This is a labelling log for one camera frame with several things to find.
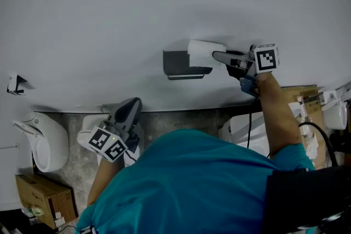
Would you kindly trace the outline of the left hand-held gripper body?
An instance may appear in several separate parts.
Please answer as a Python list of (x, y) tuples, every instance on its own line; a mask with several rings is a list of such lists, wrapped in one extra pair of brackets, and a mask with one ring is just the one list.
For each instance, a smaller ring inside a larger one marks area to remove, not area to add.
[(88, 146), (111, 163), (125, 157), (127, 163), (135, 163), (139, 158), (139, 136), (109, 121), (101, 121), (92, 129)]

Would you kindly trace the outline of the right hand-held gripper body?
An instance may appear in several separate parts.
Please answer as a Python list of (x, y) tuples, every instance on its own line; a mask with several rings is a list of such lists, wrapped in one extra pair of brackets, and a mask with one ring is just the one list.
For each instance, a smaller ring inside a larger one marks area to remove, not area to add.
[(272, 72), (280, 65), (276, 44), (251, 45), (247, 62), (240, 65), (227, 65), (229, 76), (240, 82), (241, 91), (257, 96), (257, 76), (259, 73)]

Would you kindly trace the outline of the person's right forearm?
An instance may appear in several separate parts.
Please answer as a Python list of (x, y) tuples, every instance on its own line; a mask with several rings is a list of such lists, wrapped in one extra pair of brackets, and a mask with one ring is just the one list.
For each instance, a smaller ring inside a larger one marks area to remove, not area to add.
[(298, 123), (272, 73), (258, 75), (257, 92), (261, 101), (270, 157), (273, 158), (288, 145), (300, 144), (302, 138)]

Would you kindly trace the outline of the person's left forearm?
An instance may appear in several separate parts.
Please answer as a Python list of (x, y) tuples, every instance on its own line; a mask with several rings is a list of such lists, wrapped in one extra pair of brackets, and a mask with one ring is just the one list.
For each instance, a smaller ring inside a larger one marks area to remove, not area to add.
[(124, 165), (123, 157), (118, 158), (115, 162), (109, 162), (105, 159), (102, 159), (97, 173), (95, 175), (92, 187), (90, 189), (87, 206), (94, 204), (102, 192), (106, 189), (111, 180), (120, 172)]

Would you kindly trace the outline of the black shoulder pack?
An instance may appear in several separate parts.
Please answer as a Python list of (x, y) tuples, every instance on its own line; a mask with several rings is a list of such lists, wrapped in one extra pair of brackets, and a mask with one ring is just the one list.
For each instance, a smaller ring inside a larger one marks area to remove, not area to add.
[(268, 176), (261, 233), (310, 229), (351, 234), (351, 167), (275, 171)]

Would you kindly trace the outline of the white toilet with oval seat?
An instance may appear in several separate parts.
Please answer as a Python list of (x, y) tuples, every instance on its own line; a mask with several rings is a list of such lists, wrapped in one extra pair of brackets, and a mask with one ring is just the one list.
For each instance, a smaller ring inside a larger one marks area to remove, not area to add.
[[(89, 147), (89, 145), (88, 145), (88, 141), (90, 140), (91, 132), (94, 129), (94, 127), (97, 127), (100, 124), (100, 122), (103, 121), (104, 119), (107, 119), (107, 117), (108, 117), (108, 114), (98, 114), (98, 115), (85, 116), (83, 119), (83, 123), (82, 123), (82, 130), (79, 131), (79, 133), (77, 134), (77, 142), (81, 146), (83, 146), (85, 149), (88, 149), (88, 150), (94, 152), (93, 149), (91, 147)], [(132, 152), (131, 150), (128, 150), (129, 155), (132, 158), (134, 158), (135, 160), (137, 160), (145, 150), (145, 146), (144, 146), (145, 134), (144, 134), (144, 131), (139, 123), (137, 125), (137, 132), (141, 133), (141, 140), (139, 141), (138, 146), (134, 152)]]

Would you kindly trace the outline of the small rounded white toilet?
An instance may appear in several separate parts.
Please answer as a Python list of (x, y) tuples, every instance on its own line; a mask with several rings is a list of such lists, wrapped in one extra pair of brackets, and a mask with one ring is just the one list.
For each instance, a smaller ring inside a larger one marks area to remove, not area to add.
[(37, 168), (43, 173), (60, 170), (69, 158), (69, 137), (58, 122), (40, 112), (28, 113), (12, 125), (29, 140)]

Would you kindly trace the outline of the white toilet with raised lid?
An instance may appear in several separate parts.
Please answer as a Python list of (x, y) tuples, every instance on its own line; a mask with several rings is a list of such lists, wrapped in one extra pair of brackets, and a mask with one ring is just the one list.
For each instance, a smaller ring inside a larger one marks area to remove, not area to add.
[(219, 129), (218, 134), (221, 139), (240, 148), (270, 157), (263, 111), (232, 117)]

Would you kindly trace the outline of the black flat device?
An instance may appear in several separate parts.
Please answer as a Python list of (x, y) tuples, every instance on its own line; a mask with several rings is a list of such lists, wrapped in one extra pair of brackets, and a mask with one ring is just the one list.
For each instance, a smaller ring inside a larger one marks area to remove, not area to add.
[(311, 95), (306, 95), (303, 97), (303, 102), (306, 104), (306, 103), (309, 103), (309, 102), (312, 102), (312, 101), (320, 101), (320, 98), (323, 96), (323, 92), (320, 92), (320, 93), (314, 93), (314, 94), (311, 94)]

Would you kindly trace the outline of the large cardboard box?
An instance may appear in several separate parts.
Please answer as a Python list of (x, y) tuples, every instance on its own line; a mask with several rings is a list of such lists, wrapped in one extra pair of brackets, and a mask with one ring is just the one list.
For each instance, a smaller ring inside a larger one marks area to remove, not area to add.
[[(302, 96), (303, 98), (307, 98), (312, 95), (316, 95), (318, 93), (318, 88), (316, 85), (310, 86), (301, 86), (301, 87), (283, 87), (282, 91), (284, 92), (284, 96), (286, 101), (289, 103), (297, 102), (297, 98)], [(305, 103), (305, 107), (307, 110), (307, 117), (311, 120), (314, 124), (318, 125), (323, 131), (324, 128), (324, 121), (322, 116), (322, 110), (319, 102), (317, 100), (310, 101)], [(315, 134), (316, 139), (318, 141), (318, 148), (317, 148), (317, 156), (315, 159), (312, 160), (312, 163), (315, 169), (322, 169), (325, 166), (325, 158), (326, 158), (326, 144), (324, 138), (320, 134), (320, 132), (314, 128), (313, 126), (309, 126), (312, 132)]]

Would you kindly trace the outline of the person's teal shirt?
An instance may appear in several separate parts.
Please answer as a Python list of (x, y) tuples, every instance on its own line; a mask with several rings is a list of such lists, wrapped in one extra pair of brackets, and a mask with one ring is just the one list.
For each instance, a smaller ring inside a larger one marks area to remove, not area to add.
[(267, 178), (313, 170), (303, 145), (273, 159), (193, 129), (155, 140), (81, 214), (76, 233), (260, 234)]

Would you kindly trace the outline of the flat cardboard box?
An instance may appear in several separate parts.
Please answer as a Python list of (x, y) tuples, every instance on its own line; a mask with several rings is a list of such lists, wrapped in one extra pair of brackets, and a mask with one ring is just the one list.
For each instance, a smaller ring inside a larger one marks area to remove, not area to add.
[(51, 229), (78, 218), (72, 187), (39, 174), (16, 175), (15, 180), (21, 204), (39, 209), (38, 219)]

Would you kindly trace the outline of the black white patterned tag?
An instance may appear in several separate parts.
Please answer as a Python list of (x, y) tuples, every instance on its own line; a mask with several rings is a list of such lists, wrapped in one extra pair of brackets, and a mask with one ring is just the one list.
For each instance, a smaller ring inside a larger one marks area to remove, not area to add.
[(80, 230), (80, 234), (99, 234), (93, 225), (87, 226)]

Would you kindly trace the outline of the black bag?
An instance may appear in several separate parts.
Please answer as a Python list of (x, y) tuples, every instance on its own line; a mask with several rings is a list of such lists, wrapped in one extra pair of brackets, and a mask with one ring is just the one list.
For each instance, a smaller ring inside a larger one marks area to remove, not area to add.
[(0, 222), (9, 230), (18, 229), (22, 234), (56, 234), (46, 224), (30, 224), (29, 218), (23, 214), (21, 209), (0, 212)]

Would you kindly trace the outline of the black wall paper holder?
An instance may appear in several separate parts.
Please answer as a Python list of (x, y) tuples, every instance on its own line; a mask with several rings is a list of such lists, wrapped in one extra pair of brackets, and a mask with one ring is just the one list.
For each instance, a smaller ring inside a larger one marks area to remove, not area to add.
[(203, 79), (211, 67), (190, 66), (187, 51), (163, 51), (163, 72), (170, 81)]

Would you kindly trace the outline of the small black wall holder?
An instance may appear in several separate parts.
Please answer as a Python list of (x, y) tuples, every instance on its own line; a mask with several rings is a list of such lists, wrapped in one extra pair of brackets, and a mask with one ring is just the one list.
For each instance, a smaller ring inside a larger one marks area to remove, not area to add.
[(25, 95), (25, 89), (22, 87), (23, 84), (27, 83), (27, 80), (17, 75), (17, 89), (15, 92), (7, 92), (12, 95)]

